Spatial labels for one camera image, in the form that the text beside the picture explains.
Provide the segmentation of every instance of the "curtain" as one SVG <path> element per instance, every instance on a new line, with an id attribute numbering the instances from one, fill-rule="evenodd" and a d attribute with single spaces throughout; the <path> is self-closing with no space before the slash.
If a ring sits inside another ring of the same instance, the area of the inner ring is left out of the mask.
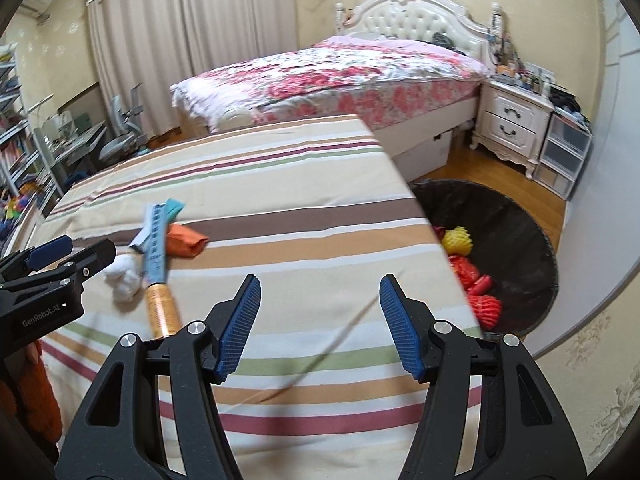
<path id="1" fill-rule="evenodd" d="M 172 84 L 297 48 L 294 0 L 96 0 L 89 24 L 105 101 L 142 83 L 149 138 L 178 126 Z"/>
<path id="2" fill-rule="evenodd" d="M 295 50 L 294 0 L 185 0 L 196 73 Z"/>
<path id="3" fill-rule="evenodd" d="M 92 48 L 107 106 L 138 83 L 147 138 L 178 126 L 169 86 L 193 75 L 182 0 L 97 0 L 89 4 Z"/>

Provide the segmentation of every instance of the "gold cylindrical bottle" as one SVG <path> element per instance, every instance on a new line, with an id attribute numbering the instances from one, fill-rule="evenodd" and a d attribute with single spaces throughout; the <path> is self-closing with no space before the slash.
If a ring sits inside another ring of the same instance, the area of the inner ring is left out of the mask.
<path id="1" fill-rule="evenodd" d="M 169 287 L 164 283 L 151 285 L 145 292 L 146 313 L 154 339 L 168 337 L 182 328 Z"/>

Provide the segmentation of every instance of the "striped bedsheet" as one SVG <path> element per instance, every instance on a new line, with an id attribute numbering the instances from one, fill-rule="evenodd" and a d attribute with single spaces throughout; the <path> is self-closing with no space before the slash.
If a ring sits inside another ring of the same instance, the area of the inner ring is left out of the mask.
<path id="1" fill-rule="evenodd" d="M 183 323 L 231 298 L 244 277 L 262 306 L 238 371 L 214 387 L 247 480 L 397 478 L 426 387 L 402 369 L 380 309 L 392 272 L 436 318 L 479 335 L 446 256 L 406 184 L 355 116 L 256 126 L 169 146 L 75 186 L 34 242 L 69 234 L 76 246 L 110 237 L 120 252 L 145 205 L 186 203 L 178 221 L 210 243 L 172 259 Z M 44 340 L 68 427 L 118 337 L 150 336 L 141 294 L 114 304 L 100 276 L 85 284 L 86 314 Z M 459 470 L 470 467 L 480 384 L 472 378 Z M 160 379 L 170 465 L 181 470 L 170 384 Z"/>

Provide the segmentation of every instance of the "pink floral bedspread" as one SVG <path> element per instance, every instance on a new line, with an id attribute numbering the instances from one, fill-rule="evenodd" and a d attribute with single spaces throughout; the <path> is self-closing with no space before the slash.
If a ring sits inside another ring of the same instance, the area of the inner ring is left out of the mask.
<path id="1" fill-rule="evenodd" d="M 241 108 L 254 123 L 357 113 L 376 130 L 471 97 L 488 73 L 475 59 L 427 43 L 335 36 L 217 68 L 171 90 L 174 107 L 211 133 L 225 113 Z"/>

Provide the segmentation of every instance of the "toy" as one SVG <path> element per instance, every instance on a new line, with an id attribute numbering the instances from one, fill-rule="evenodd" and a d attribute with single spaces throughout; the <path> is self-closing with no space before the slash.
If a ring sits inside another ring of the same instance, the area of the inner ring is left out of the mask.
<path id="1" fill-rule="evenodd" d="M 6 220 L 16 220 L 20 216 L 17 205 L 18 199 L 16 197 L 11 197 L 7 202 L 6 208 L 4 210 L 4 218 Z"/>
<path id="2" fill-rule="evenodd" d="M 493 296 L 468 296 L 469 305 L 474 310 L 480 326 L 491 330 L 500 319 L 502 302 Z"/>
<path id="3" fill-rule="evenodd" d="M 447 232 L 447 230 L 444 227 L 434 227 L 433 231 L 436 233 L 438 240 L 442 240 L 442 238 L 444 237 L 444 233 Z"/>
<path id="4" fill-rule="evenodd" d="M 445 233 L 442 238 L 442 246 L 447 251 L 447 254 L 460 254 L 461 256 L 469 256 L 473 243 L 469 233 L 463 227 L 456 227 Z"/>
<path id="5" fill-rule="evenodd" d="M 450 256 L 449 263 L 451 267 L 453 267 L 453 271 L 456 273 L 460 283 L 462 283 L 462 288 L 465 290 L 480 278 L 478 268 L 465 256 Z"/>
<path id="6" fill-rule="evenodd" d="M 28 197 L 26 195 L 22 195 L 18 199 L 18 202 L 15 203 L 15 210 L 18 213 L 23 212 L 26 209 L 26 207 L 29 205 L 29 200 L 30 200 L 30 197 Z"/>
<path id="7" fill-rule="evenodd" d="M 466 293 L 470 296 L 482 296 L 488 293 L 492 286 L 494 286 L 494 280 L 491 279 L 491 276 L 484 275 L 482 278 L 476 280 L 476 282 L 466 290 Z"/>

